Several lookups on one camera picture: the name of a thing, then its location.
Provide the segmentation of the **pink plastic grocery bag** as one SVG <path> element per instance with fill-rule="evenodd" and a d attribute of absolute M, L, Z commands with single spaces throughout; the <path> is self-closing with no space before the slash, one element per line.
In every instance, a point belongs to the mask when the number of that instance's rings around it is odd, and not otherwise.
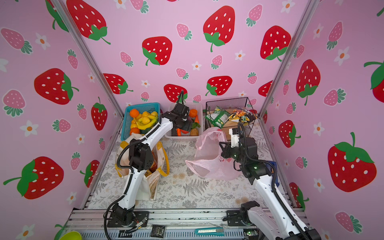
<path fill-rule="evenodd" d="M 207 179 L 231 181 L 241 173 L 234 169 L 234 160 L 221 156 L 220 142 L 227 142 L 225 133 L 218 127 L 205 130 L 196 141 L 193 160 L 186 160 L 187 167 L 197 176 Z"/>

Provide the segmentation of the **white canvas tote bag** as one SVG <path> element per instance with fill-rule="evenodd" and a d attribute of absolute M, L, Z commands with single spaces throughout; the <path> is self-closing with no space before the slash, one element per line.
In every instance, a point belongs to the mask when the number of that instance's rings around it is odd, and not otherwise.
<path fill-rule="evenodd" d="M 123 151 L 125 147 L 129 145 L 129 142 L 131 140 L 137 140 L 139 139 L 139 134 L 132 134 L 129 138 L 127 138 L 125 141 L 122 141 L 120 143 L 120 147 L 117 151 L 116 155 L 116 163 L 115 163 L 115 169 L 119 175 L 120 178 L 123 178 L 127 175 L 129 175 L 130 170 L 129 169 L 121 169 L 117 166 L 117 159 L 120 155 L 120 153 Z M 129 151 L 126 151 L 121 159 L 122 165 L 128 165 L 128 153 Z M 152 155 L 154 157 L 154 163 L 150 167 L 149 170 L 146 170 L 145 176 L 143 177 L 141 181 L 141 185 L 138 190 L 138 194 L 136 196 L 137 201 L 154 201 L 156 199 L 156 189 L 157 184 L 160 180 L 160 177 L 167 177 L 170 173 L 170 165 L 167 153 L 163 147 L 163 143 L 161 141 L 157 142 L 156 147 L 152 150 Z"/>

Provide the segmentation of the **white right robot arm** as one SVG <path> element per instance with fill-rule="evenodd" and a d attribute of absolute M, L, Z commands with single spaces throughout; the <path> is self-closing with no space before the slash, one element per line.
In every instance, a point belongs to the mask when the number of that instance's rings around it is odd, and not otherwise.
<path fill-rule="evenodd" d="M 271 216 L 256 201 L 241 205 L 239 214 L 244 225 L 256 226 L 259 240 L 319 240 L 320 234 L 310 229 L 293 211 L 276 186 L 277 168 L 260 160 L 255 139 L 246 135 L 243 124 L 229 130 L 231 141 L 220 142 L 222 157 L 234 160 L 234 169 L 241 172 L 265 201 Z"/>

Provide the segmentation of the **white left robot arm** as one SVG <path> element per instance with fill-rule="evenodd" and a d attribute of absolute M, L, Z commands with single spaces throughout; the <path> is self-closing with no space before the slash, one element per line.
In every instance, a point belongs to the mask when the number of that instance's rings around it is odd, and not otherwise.
<path fill-rule="evenodd" d="M 166 133 L 173 129 L 190 130 L 193 122 L 189 112 L 189 107 L 177 103 L 171 111 L 162 114 L 159 122 L 148 133 L 138 140 L 131 140 L 119 154 L 118 168 L 128 169 L 130 172 L 123 195 L 107 208 L 106 213 L 116 217 L 122 225 L 131 226 L 135 223 L 136 196 L 146 171 L 153 165 L 153 148 Z"/>

